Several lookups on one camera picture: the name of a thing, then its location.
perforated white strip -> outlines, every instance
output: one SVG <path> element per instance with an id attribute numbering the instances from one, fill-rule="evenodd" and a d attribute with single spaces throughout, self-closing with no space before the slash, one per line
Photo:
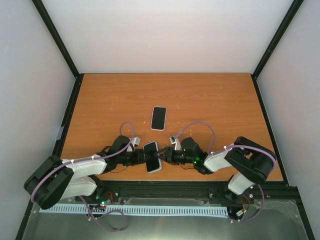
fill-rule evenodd
<path id="1" fill-rule="evenodd" d="M 111 210 L 120 210 L 127 216 L 204 216 L 226 218 L 227 208 L 224 206 L 147 206 L 147 205 L 108 205 L 106 209 L 95 209 L 95 214 L 104 214 Z M 56 214 L 87 214 L 84 204 L 57 203 L 53 207 L 39 211 L 40 213 Z"/>

wooden tabletop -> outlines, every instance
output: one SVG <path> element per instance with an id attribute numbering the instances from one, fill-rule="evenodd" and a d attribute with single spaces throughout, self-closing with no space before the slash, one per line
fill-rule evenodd
<path id="1" fill-rule="evenodd" d="M 151 130 L 154 106 L 165 107 L 164 131 Z M 64 144 L 62 158 L 91 156 L 111 145 L 124 121 L 135 126 L 138 148 L 152 141 L 159 149 L 170 146 L 169 137 L 194 121 L 209 123 L 216 132 L 212 151 L 244 136 L 273 150 L 267 126 L 249 73 L 121 73 L 85 74 Z M 123 134 L 130 137 L 130 125 Z M 205 125 L 193 125 L 179 136 L 192 136 L 206 151 L 213 134 Z M 125 167 L 118 165 L 115 172 Z M 233 167 L 202 175 L 162 161 L 162 170 L 148 173 L 146 165 L 129 166 L 120 173 L 99 175 L 103 180 L 226 181 Z M 277 166 L 268 180 L 282 181 Z"/>

smartphone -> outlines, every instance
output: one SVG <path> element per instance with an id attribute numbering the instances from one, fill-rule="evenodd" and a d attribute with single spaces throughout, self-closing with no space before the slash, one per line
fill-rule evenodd
<path id="1" fill-rule="evenodd" d="M 151 129 L 163 131 L 166 124 L 167 109 L 161 106 L 155 106 L 152 111 Z"/>
<path id="2" fill-rule="evenodd" d="M 161 170 L 161 159 L 154 156 L 155 152 L 158 152 L 158 145 L 155 141 L 149 142 L 143 146 L 143 150 L 152 155 L 153 157 L 146 161 L 146 170 L 148 173 L 154 173 Z"/>

black smartphone screen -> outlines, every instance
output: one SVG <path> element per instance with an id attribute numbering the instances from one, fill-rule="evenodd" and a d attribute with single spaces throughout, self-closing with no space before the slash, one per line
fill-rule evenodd
<path id="1" fill-rule="evenodd" d="M 152 158 L 145 163 L 146 170 L 149 173 L 158 170 L 160 168 L 159 159 L 154 156 L 154 153 L 158 151 L 156 142 L 150 142 L 144 145 L 143 149 L 152 156 Z"/>
<path id="2" fill-rule="evenodd" d="M 151 129 L 164 130 L 166 122 L 167 109 L 165 107 L 155 106 L 152 113 Z"/>

gray wall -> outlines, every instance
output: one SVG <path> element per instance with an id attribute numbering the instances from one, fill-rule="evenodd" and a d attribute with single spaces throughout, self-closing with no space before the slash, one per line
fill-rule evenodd
<path id="1" fill-rule="evenodd" d="M 320 1 L 304 1 L 258 78 L 291 185 L 320 239 Z"/>
<path id="2" fill-rule="evenodd" d="M 23 184 L 51 155 L 74 78 L 31 0 L 0 0 L 0 233 L 15 238 Z"/>
<path id="3" fill-rule="evenodd" d="M 252 72 L 292 0 L 44 0 L 81 73 Z"/>

